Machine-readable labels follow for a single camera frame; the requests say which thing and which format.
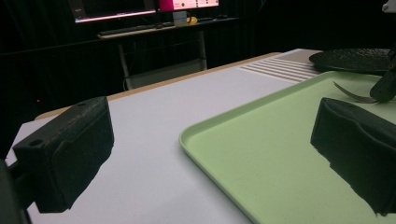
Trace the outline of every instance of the light green tray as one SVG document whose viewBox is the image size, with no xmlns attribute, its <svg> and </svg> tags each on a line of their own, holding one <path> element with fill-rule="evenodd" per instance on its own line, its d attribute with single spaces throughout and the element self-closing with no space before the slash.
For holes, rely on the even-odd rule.
<svg viewBox="0 0 396 224">
<path fill-rule="evenodd" d="M 255 223 L 396 223 L 396 214 L 376 216 L 310 144 L 322 97 L 353 103 L 333 81 L 367 96 L 378 77 L 324 73 L 194 124 L 180 144 Z M 357 105 L 396 123 L 396 102 Z"/>
</svg>

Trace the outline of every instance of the computer screen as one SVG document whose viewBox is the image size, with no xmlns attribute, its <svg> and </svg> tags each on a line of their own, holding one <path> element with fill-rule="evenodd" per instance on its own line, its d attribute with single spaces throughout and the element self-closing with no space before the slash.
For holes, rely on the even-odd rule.
<svg viewBox="0 0 396 224">
<path fill-rule="evenodd" d="M 68 0 L 75 23 L 155 13 L 153 0 Z"/>
<path fill-rule="evenodd" d="M 159 0 L 160 11 L 178 11 L 199 7 L 218 6 L 219 0 Z"/>
</svg>

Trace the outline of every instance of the table surface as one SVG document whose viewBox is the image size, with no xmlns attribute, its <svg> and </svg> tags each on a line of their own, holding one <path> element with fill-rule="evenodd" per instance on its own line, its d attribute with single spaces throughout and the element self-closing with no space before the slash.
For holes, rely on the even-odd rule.
<svg viewBox="0 0 396 224">
<path fill-rule="evenodd" d="M 315 52 L 265 55 L 109 96 L 115 135 L 110 158 L 70 210 L 39 214 L 32 204 L 33 223 L 251 223 L 184 153 L 179 135 L 196 122 L 297 83 L 279 74 L 287 77 L 288 67 L 310 70 L 307 58 Z M 23 124 L 14 144 L 59 112 Z M 6 162 L 15 160 L 10 150 Z"/>
</svg>

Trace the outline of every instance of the black curtain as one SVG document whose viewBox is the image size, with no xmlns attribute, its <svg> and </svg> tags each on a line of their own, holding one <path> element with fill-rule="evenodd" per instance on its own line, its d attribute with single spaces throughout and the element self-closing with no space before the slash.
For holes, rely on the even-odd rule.
<svg viewBox="0 0 396 224">
<path fill-rule="evenodd" d="M 222 0 L 220 7 L 194 10 L 197 17 L 247 18 L 255 15 L 261 1 Z M 97 39 L 100 31 L 170 21 L 163 13 L 121 21 L 76 25 L 67 0 L 0 0 L 0 157 L 7 155 L 21 124 L 37 115 L 82 100 L 123 91 L 117 44 L 70 49 L 45 54 L 30 50 L 66 47 Z M 248 22 L 205 32 L 208 67 L 252 56 L 253 26 Z M 180 63 L 196 57 L 196 46 L 179 43 L 194 34 L 152 37 L 124 43 L 132 74 Z"/>
<path fill-rule="evenodd" d="M 257 54 L 291 49 L 390 49 L 396 40 L 388 0 L 267 0 L 256 20 Z"/>
</svg>

